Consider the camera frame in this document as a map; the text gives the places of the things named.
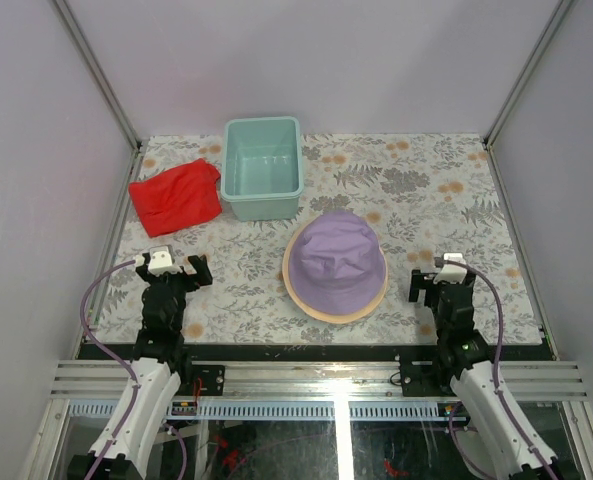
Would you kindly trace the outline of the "red cloth hat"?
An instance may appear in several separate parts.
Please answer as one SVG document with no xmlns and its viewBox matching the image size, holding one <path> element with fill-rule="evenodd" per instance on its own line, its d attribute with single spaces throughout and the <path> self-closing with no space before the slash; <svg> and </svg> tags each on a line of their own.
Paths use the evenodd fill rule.
<svg viewBox="0 0 593 480">
<path fill-rule="evenodd" d="M 219 170 L 204 158 L 180 165 L 142 182 L 128 193 L 150 238 L 207 223 L 222 213 L 217 182 Z"/>
</svg>

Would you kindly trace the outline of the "lavender hat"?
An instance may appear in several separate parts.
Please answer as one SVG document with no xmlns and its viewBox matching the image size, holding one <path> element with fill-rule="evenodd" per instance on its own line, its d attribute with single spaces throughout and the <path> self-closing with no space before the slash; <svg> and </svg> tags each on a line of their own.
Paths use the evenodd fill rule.
<svg viewBox="0 0 593 480">
<path fill-rule="evenodd" d="M 384 292 L 387 265 L 370 225 L 338 210 L 318 216 L 295 236 L 283 276 L 305 306 L 344 316 L 361 311 Z"/>
</svg>

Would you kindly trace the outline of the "black beige cap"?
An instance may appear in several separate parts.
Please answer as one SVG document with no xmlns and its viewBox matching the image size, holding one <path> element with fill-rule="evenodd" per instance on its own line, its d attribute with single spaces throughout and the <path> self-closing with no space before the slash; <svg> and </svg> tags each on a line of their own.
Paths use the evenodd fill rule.
<svg viewBox="0 0 593 480">
<path fill-rule="evenodd" d="M 291 251 L 293 245 L 295 244 L 296 240 L 300 236 L 301 232 L 304 230 L 305 226 L 301 226 L 289 240 L 287 247 L 285 249 L 283 260 L 282 260 L 282 275 L 283 281 L 285 284 L 286 292 L 288 293 L 291 300 L 308 316 L 325 323 L 335 324 L 335 325 L 343 325 L 356 322 L 364 317 L 371 315 L 381 304 L 384 300 L 385 295 L 388 289 L 388 265 L 385 265 L 385 281 L 379 291 L 379 293 L 367 304 L 364 308 L 357 310 L 351 314 L 347 315 L 332 315 L 328 314 L 319 310 L 314 309 L 313 307 L 306 304 L 295 292 L 293 289 L 291 280 L 289 278 L 289 258 L 291 255 Z"/>
</svg>

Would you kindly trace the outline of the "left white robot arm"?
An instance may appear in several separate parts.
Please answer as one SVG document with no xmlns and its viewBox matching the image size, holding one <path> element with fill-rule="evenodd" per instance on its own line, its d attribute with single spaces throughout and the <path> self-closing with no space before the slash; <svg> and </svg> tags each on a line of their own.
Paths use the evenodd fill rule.
<svg viewBox="0 0 593 480">
<path fill-rule="evenodd" d="M 188 392 L 195 371 L 183 352 L 186 297 L 210 286 L 207 257 L 192 255 L 191 272 L 175 262 L 169 249 L 158 247 L 102 273 L 86 289 L 79 307 L 87 339 L 125 369 L 128 380 L 113 413 L 85 455 L 74 456 L 69 479 L 144 479 L 154 441 L 173 397 Z M 95 287 L 113 272 L 132 267 L 146 283 L 142 320 L 131 358 L 122 359 L 100 342 L 88 324 L 87 303 Z"/>
</svg>

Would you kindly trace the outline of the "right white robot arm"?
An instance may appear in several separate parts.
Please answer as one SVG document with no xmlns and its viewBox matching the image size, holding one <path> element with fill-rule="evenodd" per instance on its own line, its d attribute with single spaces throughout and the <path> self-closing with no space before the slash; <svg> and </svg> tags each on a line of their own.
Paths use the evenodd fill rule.
<svg viewBox="0 0 593 480">
<path fill-rule="evenodd" d="M 482 272 L 449 257 L 435 273 L 415 269 L 408 298 L 425 293 L 437 334 L 432 382 L 459 404 L 448 416 L 449 435 L 468 471 L 479 479 L 579 479 L 572 460 L 563 460 L 530 423 L 500 371 L 502 342 L 493 353 L 474 326 L 473 293 L 480 279 L 490 289 L 504 333 L 500 296 Z"/>
</svg>

